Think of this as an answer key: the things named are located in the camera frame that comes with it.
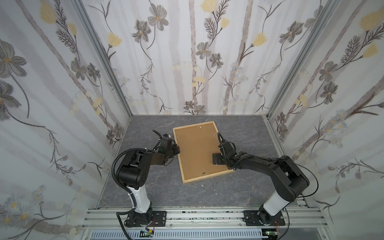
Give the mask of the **brown wooden backing board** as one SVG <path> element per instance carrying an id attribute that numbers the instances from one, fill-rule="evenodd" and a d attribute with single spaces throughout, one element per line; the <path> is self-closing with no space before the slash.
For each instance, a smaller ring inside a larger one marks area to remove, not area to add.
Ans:
<path id="1" fill-rule="evenodd" d="M 213 154 L 219 154 L 218 129 L 215 122 L 173 128 L 180 147 L 179 165 L 184 184 L 232 173 L 226 165 L 214 165 Z"/>

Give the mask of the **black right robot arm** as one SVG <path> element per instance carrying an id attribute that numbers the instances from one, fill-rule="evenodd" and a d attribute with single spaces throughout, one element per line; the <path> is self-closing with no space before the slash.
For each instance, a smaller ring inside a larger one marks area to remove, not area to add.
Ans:
<path id="1" fill-rule="evenodd" d="M 259 208 L 260 218 L 272 218 L 288 204 L 294 202 L 310 181 L 302 170 L 288 156 L 265 158 L 237 152 L 236 145 L 218 133 L 219 154 L 213 154 L 214 165 L 225 165 L 229 170 L 250 170 L 269 176 L 275 191 Z"/>

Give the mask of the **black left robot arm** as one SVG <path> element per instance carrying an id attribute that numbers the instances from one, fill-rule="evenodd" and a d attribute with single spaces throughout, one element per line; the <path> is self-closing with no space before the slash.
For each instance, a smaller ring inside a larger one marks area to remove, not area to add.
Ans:
<path id="1" fill-rule="evenodd" d="M 152 149 L 131 148 L 119 154 L 112 163 L 114 182 L 128 192 L 134 212 L 147 214 L 152 207 L 145 183 L 151 166 L 167 166 L 180 153 L 176 141 L 168 134 L 159 135 Z"/>

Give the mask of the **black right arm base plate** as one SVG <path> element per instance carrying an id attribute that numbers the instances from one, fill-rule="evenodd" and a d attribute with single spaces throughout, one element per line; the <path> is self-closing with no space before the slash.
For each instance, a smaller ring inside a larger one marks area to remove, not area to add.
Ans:
<path id="1" fill-rule="evenodd" d="M 278 212 L 275 216 L 269 215 L 265 211 L 243 211 L 243 221 L 249 226 L 285 226 L 282 212 Z"/>

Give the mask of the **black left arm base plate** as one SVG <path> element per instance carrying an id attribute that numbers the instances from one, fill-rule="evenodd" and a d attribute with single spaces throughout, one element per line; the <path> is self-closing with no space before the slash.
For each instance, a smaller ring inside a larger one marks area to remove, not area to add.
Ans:
<path id="1" fill-rule="evenodd" d="M 137 213 L 133 211 L 129 213 L 124 226 L 128 228 L 133 227 L 164 227 L 166 225 L 167 212 L 166 211 L 149 211 L 148 213 Z"/>

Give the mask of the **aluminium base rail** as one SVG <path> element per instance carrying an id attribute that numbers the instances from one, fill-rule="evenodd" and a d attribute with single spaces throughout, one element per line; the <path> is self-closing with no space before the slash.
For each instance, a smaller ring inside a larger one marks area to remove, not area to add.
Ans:
<path id="1" fill-rule="evenodd" d="M 154 234 L 156 230 L 176 229 L 261 229 L 264 240 L 332 240 L 333 234 L 318 208 L 288 206 L 282 210 L 285 226 L 247 226 L 243 211 L 257 211 L 258 207 L 154 207 L 153 211 L 166 211 L 164 227 L 124 226 L 129 212 L 123 208 L 89 210 L 82 230 L 84 240 L 127 240 L 127 231 L 143 230 Z"/>

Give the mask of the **aluminium corner post right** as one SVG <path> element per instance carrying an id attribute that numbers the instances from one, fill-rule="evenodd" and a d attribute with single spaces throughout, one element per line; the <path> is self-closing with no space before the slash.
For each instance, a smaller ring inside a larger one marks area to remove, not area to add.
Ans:
<path id="1" fill-rule="evenodd" d="M 277 92 L 276 97 L 272 102 L 272 105 L 269 108 L 269 111 L 266 115 L 267 120 L 270 120 L 272 116 L 277 112 L 279 105 L 281 104 L 281 102 L 283 101 L 283 98 L 285 97 L 288 90 L 290 89 L 291 84 L 294 81 L 298 71 L 304 64 L 306 58 L 308 57 L 312 49 L 314 48 L 316 41 L 320 37 L 322 31 L 327 26 L 328 21 L 332 17 L 334 11 L 337 9 L 339 3 L 340 1 L 337 1 L 337 0 L 327 1 L 323 10 L 320 12 L 319 17 L 309 34 L 309 37 L 307 38 L 307 40 L 305 41 L 305 44 L 301 48 L 296 60 L 294 61 L 294 64 L 292 65 L 290 71 L 288 72 L 285 80 L 283 81 L 283 84 L 281 85 L 279 91 Z"/>

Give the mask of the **aluminium corner post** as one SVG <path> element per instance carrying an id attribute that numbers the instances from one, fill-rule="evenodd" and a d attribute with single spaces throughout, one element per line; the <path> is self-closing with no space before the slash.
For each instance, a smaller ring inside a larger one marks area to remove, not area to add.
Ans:
<path id="1" fill-rule="evenodd" d="M 76 11 L 83 27 L 86 30 L 86 33 L 87 33 L 87 35 L 91 41 L 91 44 L 92 44 L 97 56 L 99 57 L 104 69 L 107 72 L 107 76 L 109 77 L 110 82 L 113 86 L 113 89 L 114 89 L 115 93 L 117 94 L 118 99 L 120 100 L 120 103 L 122 104 L 122 107 L 124 109 L 126 116 L 130 120 L 131 117 L 133 116 L 133 113 L 132 113 L 132 111 L 131 111 L 131 109 L 130 109 L 127 101 L 126 101 L 126 98 L 123 94 L 123 91 L 119 85 L 119 82 L 118 82 L 115 74 L 114 74 L 110 60 L 108 59 L 107 53 L 104 51 L 102 42 L 100 41 L 100 38 L 99 38 L 97 32 L 95 31 L 95 28 L 92 25 L 92 22 L 91 22 L 88 14 L 87 14 L 87 11 L 84 7 L 84 4 L 82 3 L 82 1 L 78 1 L 78 0 L 71 0 L 71 3 L 74 6 L 75 11 Z"/>
<path id="2" fill-rule="evenodd" d="M 322 31 L 327 26 L 328 21 L 332 17 L 334 11 L 337 9 L 339 3 L 340 1 L 337 1 L 337 0 L 327 1 L 323 10 L 320 12 L 319 17 L 309 34 L 309 37 L 307 38 L 307 40 L 305 41 L 305 44 L 301 48 L 296 60 L 294 61 L 294 64 L 292 65 L 290 71 L 288 72 L 285 80 L 283 81 L 283 84 L 281 85 L 279 91 L 277 92 L 276 97 L 272 102 L 272 105 L 269 108 L 269 111 L 266 115 L 267 120 L 270 120 L 272 116 L 277 112 L 279 105 L 281 104 L 281 102 L 283 101 L 283 98 L 285 97 L 288 90 L 290 89 L 291 84 L 294 81 L 298 71 L 304 64 L 306 58 L 308 57 L 312 49 L 314 48 L 316 41 L 320 37 Z"/>

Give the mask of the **aluminium corner post left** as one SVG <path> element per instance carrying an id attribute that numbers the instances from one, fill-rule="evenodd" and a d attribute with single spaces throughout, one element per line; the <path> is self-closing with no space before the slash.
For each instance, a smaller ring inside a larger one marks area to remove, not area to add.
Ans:
<path id="1" fill-rule="evenodd" d="M 113 86 L 113 89 L 114 89 L 115 93 L 117 94 L 118 99 L 120 100 L 120 103 L 122 104 L 122 107 L 124 109 L 126 116 L 130 120 L 131 117 L 133 116 L 133 113 L 132 113 L 132 111 L 131 111 L 131 109 L 130 109 L 127 101 L 126 101 L 126 98 L 123 94 L 123 91 L 119 85 L 119 82 L 118 82 L 115 74 L 114 74 L 110 60 L 108 59 L 107 53 L 104 51 L 102 42 L 100 41 L 100 38 L 99 38 L 97 32 L 95 31 L 95 28 L 92 25 L 92 22 L 91 22 L 88 14 L 87 14 L 87 11 L 84 7 L 84 4 L 82 3 L 82 1 L 78 1 L 78 0 L 71 0 L 71 3 L 74 6 L 75 11 L 76 11 L 83 27 L 86 30 L 86 33 L 87 33 L 87 35 L 91 41 L 91 44 L 92 44 L 97 56 L 99 57 L 104 69 L 107 72 L 107 76 L 109 77 L 110 82 Z"/>

